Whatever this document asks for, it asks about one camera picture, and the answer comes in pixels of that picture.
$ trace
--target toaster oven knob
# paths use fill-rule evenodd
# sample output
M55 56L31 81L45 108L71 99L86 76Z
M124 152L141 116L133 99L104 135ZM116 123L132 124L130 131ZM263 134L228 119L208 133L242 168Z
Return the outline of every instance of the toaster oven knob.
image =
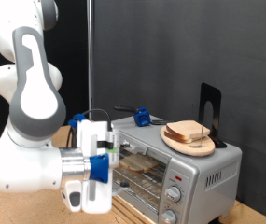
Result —
M172 202L177 203L180 200L181 194L180 190L177 187L170 187L168 188L164 194L168 199L170 199Z
M162 224L176 224L176 215L174 211L167 210L161 215Z

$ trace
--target black metal stand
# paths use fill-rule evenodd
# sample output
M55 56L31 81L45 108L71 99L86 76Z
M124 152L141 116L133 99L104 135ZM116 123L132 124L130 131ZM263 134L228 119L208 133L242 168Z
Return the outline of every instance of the black metal stand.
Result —
M209 101L214 110L213 115L213 126L209 137L214 141L216 148L225 148L227 145L218 139L218 124L219 124L219 112L220 112L220 102L222 95L220 90L212 86L202 83L201 85L201 97L200 97L200 108L199 108L199 122L202 124L204 119L205 105Z
M209 222L208 224L222 224L221 222L218 221L218 217Z

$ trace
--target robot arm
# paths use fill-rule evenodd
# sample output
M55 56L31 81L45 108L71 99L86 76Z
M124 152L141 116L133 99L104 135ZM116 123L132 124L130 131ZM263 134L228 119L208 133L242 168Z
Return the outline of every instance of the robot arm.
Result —
M0 138L0 191L59 189L71 211L105 213L112 168L119 165L118 132L107 122L83 120L77 148L51 143L66 114L57 92L61 73L48 64L43 46L43 30L57 15L53 0L0 0L0 52L15 64L0 67L0 94L10 103Z

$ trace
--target silver toaster oven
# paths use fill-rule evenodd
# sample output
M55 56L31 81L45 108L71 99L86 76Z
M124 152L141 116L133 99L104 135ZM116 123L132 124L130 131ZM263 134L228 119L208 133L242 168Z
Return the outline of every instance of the silver toaster oven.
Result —
M192 157L168 147L161 126L138 127L133 117L114 120L120 132L120 159L140 153L158 162L153 170L137 174L117 168L113 189L156 223L206 224L225 217L234 206L242 151L227 144L206 157Z

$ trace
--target metal pole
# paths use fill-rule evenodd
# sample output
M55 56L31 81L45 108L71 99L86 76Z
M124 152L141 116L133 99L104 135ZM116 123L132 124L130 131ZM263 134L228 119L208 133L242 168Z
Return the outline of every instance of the metal pole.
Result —
M93 0L87 0L87 21L88 21L88 83L89 83L89 110L92 105L92 73L93 73Z

